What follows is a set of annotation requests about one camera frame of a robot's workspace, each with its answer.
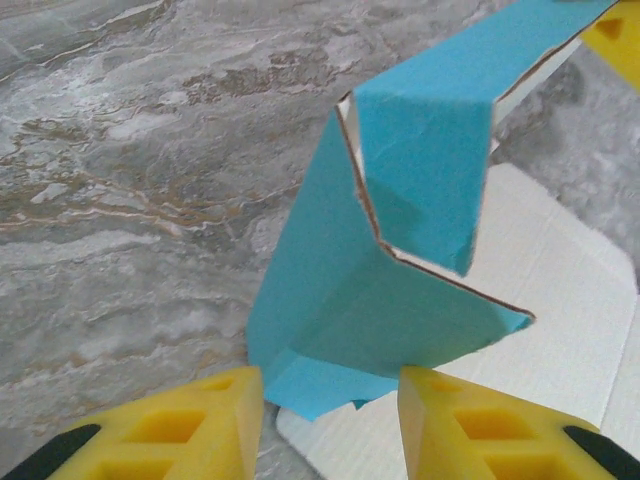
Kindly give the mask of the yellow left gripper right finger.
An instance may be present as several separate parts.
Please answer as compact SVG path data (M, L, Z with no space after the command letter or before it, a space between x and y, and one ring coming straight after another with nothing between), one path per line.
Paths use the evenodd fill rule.
M411 479L636 479L639 461L592 424L421 367L397 394Z

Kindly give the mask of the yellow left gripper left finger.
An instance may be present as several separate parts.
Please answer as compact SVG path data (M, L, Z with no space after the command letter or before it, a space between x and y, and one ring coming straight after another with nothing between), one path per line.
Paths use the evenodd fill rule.
M239 367L85 417L8 479L251 479L264 412L262 376Z

